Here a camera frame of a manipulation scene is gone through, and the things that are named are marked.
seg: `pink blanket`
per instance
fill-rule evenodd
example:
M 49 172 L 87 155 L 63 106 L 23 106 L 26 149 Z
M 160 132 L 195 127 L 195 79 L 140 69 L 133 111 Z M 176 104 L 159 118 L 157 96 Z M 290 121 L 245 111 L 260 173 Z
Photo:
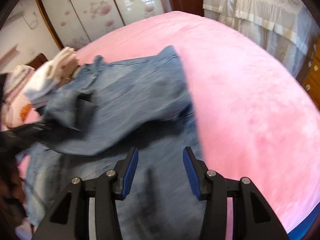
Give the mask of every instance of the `pink blanket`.
M 183 62 L 207 166 L 251 178 L 291 231 L 320 202 L 320 115 L 276 59 L 223 24 L 182 12 L 115 30 L 78 56 L 112 62 L 168 45 Z

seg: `denim fabric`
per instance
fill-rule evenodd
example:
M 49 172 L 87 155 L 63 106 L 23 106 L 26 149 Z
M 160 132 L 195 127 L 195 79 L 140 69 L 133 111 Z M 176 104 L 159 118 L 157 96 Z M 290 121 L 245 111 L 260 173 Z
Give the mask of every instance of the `denim fabric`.
M 139 163 L 131 192 L 116 202 L 123 239 L 199 237 L 204 203 L 192 195 L 182 151 L 191 146 L 201 159 L 201 150 L 172 47 L 111 64 L 97 57 L 49 101 L 44 121 L 52 120 L 60 126 L 46 135 L 46 146 L 29 150 L 27 181 L 33 188 L 26 193 L 33 224 L 73 177 L 96 178 L 135 146 Z

